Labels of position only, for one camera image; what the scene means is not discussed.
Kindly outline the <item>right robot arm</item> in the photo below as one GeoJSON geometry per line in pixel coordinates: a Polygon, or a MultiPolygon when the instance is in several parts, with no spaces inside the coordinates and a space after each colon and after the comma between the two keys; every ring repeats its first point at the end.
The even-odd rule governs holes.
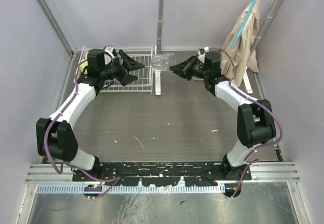
{"type": "Polygon", "coordinates": [[[208,92],[236,111],[238,141],[221,163],[224,178],[236,179],[253,152],[276,135],[271,103],[266,99],[250,97],[222,75],[221,55],[218,52],[200,50],[184,62],[170,66],[170,71],[187,81],[192,78],[203,80],[208,92]]]}

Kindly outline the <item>clear plastic cup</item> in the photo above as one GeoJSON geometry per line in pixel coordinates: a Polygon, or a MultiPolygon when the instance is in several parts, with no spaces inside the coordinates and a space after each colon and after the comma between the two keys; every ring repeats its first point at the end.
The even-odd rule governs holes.
{"type": "Polygon", "coordinates": [[[151,67],[155,71],[169,71],[170,67],[175,64],[176,56],[174,53],[156,54],[151,59],[151,67]]]}

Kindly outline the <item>yellow mug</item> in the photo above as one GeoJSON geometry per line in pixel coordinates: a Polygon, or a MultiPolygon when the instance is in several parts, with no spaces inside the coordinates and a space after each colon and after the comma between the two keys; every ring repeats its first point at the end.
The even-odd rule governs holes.
{"type": "Polygon", "coordinates": [[[87,74],[87,66],[88,62],[85,60],[80,66],[79,66],[79,75],[81,74],[87,74]]]}

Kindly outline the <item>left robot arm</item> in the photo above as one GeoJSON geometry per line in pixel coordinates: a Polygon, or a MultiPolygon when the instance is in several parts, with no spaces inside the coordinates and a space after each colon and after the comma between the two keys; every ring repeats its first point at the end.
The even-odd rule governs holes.
{"type": "Polygon", "coordinates": [[[137,80],[137,76],[131,72],[145,66],[112,46],[88,50],[78,66],[83,68],[76,68],[74,90],[54,113],[48,118],[40,118],[36,123],[37,152],[46,157],[58,173],[62,171],[56,166],[55,160],[80,168],[84,170],[85,178],[97,181],[101,177],[99,159],[79,148],[74,126],[106,81],[126,86],[137,80]]]}

